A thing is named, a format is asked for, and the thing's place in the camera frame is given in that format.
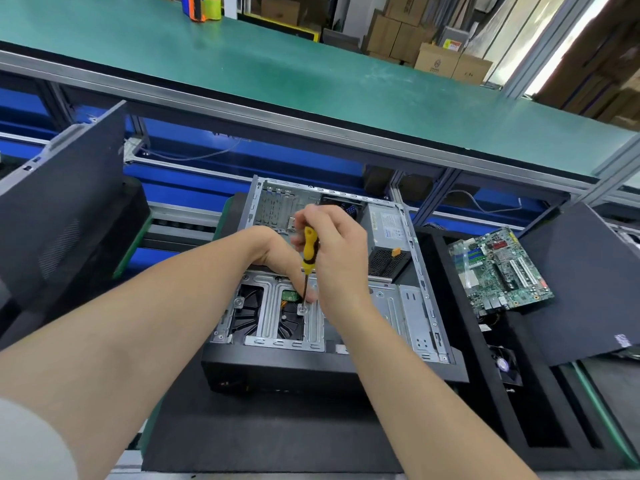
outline right arm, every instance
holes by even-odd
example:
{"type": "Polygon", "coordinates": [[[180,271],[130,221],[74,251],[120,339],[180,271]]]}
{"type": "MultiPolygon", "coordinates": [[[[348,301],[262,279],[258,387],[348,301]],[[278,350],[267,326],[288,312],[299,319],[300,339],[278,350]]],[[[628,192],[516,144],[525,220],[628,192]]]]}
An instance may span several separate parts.
{"type": "MultiPolygon", "coordinates": [[[[301,210],[296,228],[305,225],[316,229],[321,243],[316,259],[320,306],[347,346],[407,477],[537,479],[373,306],[366,231],[332,205],[301,210]]],[[[300,250],[303,237],[292,243],[300,250]]]]}

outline left hand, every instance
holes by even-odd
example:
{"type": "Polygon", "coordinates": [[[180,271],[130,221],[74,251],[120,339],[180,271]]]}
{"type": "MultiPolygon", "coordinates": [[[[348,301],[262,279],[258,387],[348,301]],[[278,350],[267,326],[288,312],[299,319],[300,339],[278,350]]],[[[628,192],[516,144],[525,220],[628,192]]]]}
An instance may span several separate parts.
{"type": "MultiPolygon", "coordinates": [[[[293,288],[302,296],[305,288],[305,275],[302,272],[302,257],[282,236],[266,226],[254,226],[264,240],[260,248],[260,256],[253,261],[258,266],[267,266],[276,274],[287,276],[293,288]]],[[[307,288],[306,301],[315,302],[317,295],[311,287],[307,288]]]]}

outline screwdriver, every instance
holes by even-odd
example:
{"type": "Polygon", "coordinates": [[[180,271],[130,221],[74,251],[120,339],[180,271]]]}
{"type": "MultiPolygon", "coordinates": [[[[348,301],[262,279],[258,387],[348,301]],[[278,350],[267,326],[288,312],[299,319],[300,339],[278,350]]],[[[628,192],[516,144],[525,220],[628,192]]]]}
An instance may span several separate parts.
{"type": "Polygon", "coordinates": [[[316,257],[318,256],[318,249],[320,247],[320,241],[318,241],[318,234],[313,227],[305,227],[305,248],[302,251],[302,270],[305,273],[305,291],[302,293],[302,306],[305,306],[305,298],[307,297],[307,286],[309,284],[309,274],[316,267],[316,257]]]}

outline human hand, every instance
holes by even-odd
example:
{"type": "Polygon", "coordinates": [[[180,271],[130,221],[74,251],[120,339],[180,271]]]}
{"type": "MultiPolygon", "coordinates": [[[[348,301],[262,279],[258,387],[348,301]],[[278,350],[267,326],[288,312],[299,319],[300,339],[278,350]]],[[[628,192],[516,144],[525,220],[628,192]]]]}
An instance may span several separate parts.
{"type": "Polygon", "coordinates": [[[295,215],[298,234],[292,236],[291,243],[299,252],[304,249],[307,225],[316,230],[320,240],[316,258],[320,307],[339,327],[372,306],[367,232],[336,205],[309,204],[295,215]]]}
{"type": "MultiPolygon", "coordinates": [[[[305,275],[301,271],[301,258],[284,238],[267,226],[253,226],[247,229],[259,235],[257,238],[261,245],[258,254],[254,256],[253,264],[267,266],[274,273],[287,276],[293,288],[302,296],[305,288],[305,275]]],[[[307,290],[305,301],[315,302],[316,293],[307,290]]]]}

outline right hand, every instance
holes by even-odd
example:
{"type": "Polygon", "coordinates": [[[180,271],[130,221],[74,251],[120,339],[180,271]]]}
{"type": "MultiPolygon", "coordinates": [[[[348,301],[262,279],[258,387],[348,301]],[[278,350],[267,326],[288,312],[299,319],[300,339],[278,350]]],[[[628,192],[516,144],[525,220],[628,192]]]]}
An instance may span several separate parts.
{"type": "Polygon", "coordinates": [[[304,249],[307,225],[316,230],[320,240],[316,257],[320,306],[339,327],[372,307],[367,231],[336,205],[309,204],[295,215],[298,234],[291,237],[291,243],[299,252],[304,249]]]}

